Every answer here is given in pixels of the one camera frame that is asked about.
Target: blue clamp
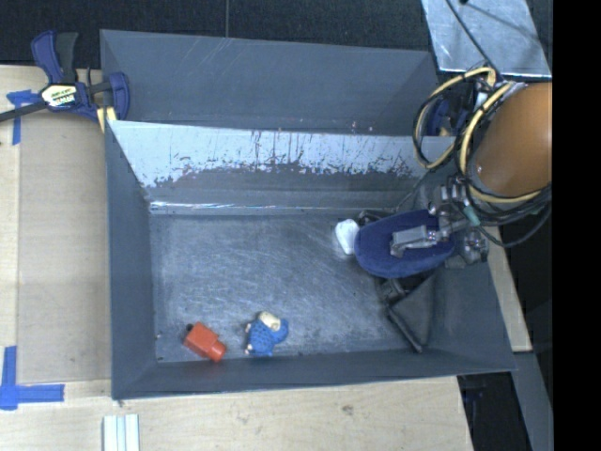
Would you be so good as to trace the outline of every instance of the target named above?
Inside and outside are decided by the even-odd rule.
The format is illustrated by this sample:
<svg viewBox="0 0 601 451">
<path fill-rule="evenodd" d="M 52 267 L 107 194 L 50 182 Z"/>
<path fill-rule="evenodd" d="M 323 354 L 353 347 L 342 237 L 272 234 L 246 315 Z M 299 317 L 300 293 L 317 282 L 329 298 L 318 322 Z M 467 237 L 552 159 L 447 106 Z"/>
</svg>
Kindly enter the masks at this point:
<svg viewBox="0 0 601 451">
<path fill-rule="evenodd" d="M 94 103 L 92 96 L 109 90 L 112 91 L 112 102 L 108 104 L 115 109 L 117 118 L 126 118 L 130 110 L 130 91 L 126 75 L 123 72 L 114 72 L 109 75 L 107 82 L 95 85 L 78 82 L 77 72 L 72 67 L 76 39 L 76 33 L 58 34 L 55 30 L 48 30 L 32 40 L 32 54 L 36 65 L 44 70 L 48 85 L 38 93 L 38 101 L 0 114 L 0 122 L 42 109 L 69 112 L 98 122 L 99 106 Z"/>
<path fill-rule="evenodd" d="M 31 386 L 16 383 L 17 347 L 4 349 L 2 385 L 0 385 L 0 410 L 14 411 L 21 403 L 62 402 L 65 384 L 36 384 Z"/>
</svg>

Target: red block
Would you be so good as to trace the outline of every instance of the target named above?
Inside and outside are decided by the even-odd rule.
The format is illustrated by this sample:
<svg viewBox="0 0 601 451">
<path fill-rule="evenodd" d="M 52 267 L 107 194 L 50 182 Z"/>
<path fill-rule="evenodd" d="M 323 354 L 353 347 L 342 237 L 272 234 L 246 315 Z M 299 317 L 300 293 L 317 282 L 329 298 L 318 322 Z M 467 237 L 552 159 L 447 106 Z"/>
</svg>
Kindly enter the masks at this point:
<svg viewBox="0 0 601 451">
<path fill-rule="evenodd" d="M 208 327 L 196 322 L 184 339 L 184 346 L 201 357 L 208 357 L 216 363 L 225 354 L 225 344 Z"/>
</svg>

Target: wooden table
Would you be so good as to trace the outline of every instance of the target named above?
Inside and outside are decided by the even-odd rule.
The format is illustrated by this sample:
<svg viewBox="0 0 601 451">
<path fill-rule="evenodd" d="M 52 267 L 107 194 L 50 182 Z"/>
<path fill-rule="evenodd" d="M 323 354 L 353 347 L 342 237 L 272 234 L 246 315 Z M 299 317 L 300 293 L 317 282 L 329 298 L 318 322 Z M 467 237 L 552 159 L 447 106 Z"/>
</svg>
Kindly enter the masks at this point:
<svg viewBox="0 0 601 451">
<path fill-rule="evenodd" d="M 96 79 L 99 75 L 93 72 Z M 2 96 L 27 88 L 37 91 L 45 84 L 38 68 L 0 66 Z M 0 111 L 9 108 L 0 99 Z M 52 142 L 36 140 L 45 132 L 54 132 Z M 25 357 L 18 364 L 27 369 L 19 370 L 18 378 L 26 376 L 24 381 L 44 382 L 53 373 L 68 376 L 64 402 L 0 411 L 0 449 L 98 450 L 103 416 L 129 413 L 139 415 L 143 451 L 473 449 L 454 377 L 113 401 L 107 374 L 108 291 L 100 297 L 98 290 L 89 292 L 90 283 L 105 279 L 104 189 L 89 194 L 90 187 L 83 186 L 82 194 L 63 194 L 62 203 L 44 192 L 48 182 L 56 189 L 71 184 L 61 179 L 101 186 L 99 174 L 89 170 L 103 157 L 81 158 L 77 135 L 82 132 L 95 132 L 101 142 L 99 127 L 76 116 L 41 111 L 24 117 L 18 146 L 11 145 L 12 122 L 0 124 L 0 351 L 19 344 Z M 97 145 L 91 135 L 85 135 L 85 145 L 91 146 L 86 152 Z M 59 147 L 55 143 L 61 138 L 65 143 Z M 32 158 L 35 142 L 37 159 Z M 24 149 L 27 161 L 22 161 Z M 86 217 L 67 211 L 71 206 L 84 206 Z M 99 240 L 90 242 L 94 236 Z M 25 260 L 30 256 L 43 265 L 31 269 Z M 492 246 L 489 261 L 512 348 L 531 350 L 502 249 Z M 33 348 L 35 355 L 28 355 L 27 349 Z"/>
</svg>

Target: toy figure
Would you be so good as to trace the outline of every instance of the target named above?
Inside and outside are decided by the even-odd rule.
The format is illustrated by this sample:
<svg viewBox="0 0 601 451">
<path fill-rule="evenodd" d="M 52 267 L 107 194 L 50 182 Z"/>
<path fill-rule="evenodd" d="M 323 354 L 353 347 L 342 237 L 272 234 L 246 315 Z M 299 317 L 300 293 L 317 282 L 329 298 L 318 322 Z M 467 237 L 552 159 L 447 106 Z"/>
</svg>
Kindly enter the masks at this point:
<svg viewBox="0 0 601 451">
<path fill-rule="evenodd" d="M 271 356 L 273 347 L 288 336 L 288 321 L 273 316 L 270 312 L 260 312 L 253 322 L 246 325 L 248 344 L 246 354 Z"/>
</svg>

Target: black wire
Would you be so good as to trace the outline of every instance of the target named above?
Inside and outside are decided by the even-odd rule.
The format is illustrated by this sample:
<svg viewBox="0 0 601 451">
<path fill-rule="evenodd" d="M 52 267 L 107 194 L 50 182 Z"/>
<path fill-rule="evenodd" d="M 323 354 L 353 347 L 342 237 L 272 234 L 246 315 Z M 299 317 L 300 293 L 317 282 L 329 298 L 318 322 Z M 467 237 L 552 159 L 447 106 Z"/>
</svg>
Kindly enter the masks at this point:
<svg viewBox="0 0 601 451">
<path fill-rule="evenodd" d="M 490 59 L 490 57 L 486 54 L 486 52 L 483 50 L 483 48 L 480 46 L 480 44 L 476 41 L 476 38 L 471 34 L 468 27 L 465 25 L 465 23 L 463 22 L 463 20 L 461 19 L 461 17 L 457 13 L 457 11 L 455 10 L 455 7 L 453 7 L 451 0 L 444 0 L 444 1 L 447 3 L 449 8 L 451 9 L 451 12 L 454 14 L 454 16 L 457 19 L 457 21 L 459 22 L 459 24 L 462 26 L 463 31 L 470 38 L 471 42 L 474 44 L 476 49 L 478 49 L 478 52 L 480 52 L 480 54 L 485 58 L 485 61 L 488 63 L 488 65 L 494 69 L 494 71 L 497 73 L 497 75 L 501 75 L 501 72 L 499 71 L 499 69 L 495 66 L 495 64 Z"/>
<path fill-rule="evenodd" d="M 497 245 L 499 245 L 500 247 L 502 247 L 504 249 L 509 249 L 511 247 L 515 247 L 516 245 L 519 245 L 519 244 L 527 241 L 530 237 L 532 237 L 538 231 L 538 229 L 540 229 L 543 226 L 543 224 L 545 223 L 545 221 L 548 219 L 549 215 L 551 215 L 551 203 L 550 202 L 547 204 L 547 208 L 545 210 L 545 213 L 541 216 L 541 218 L 538 220 L 538 222 L 536 223 L 536 225 L 534 225 L 532 227 L 532 229 L 530 229 L 522 237 L 516 239 L 515 241 L 511 241 L 511 242 L 499 241 L 494 236 L 491 236 L 490 233 L 487 232 L 481 225 L 478 227 L 478 229 L 487 238 L 489 238 L 492 242 L 496 243 Z"/>
</svg>

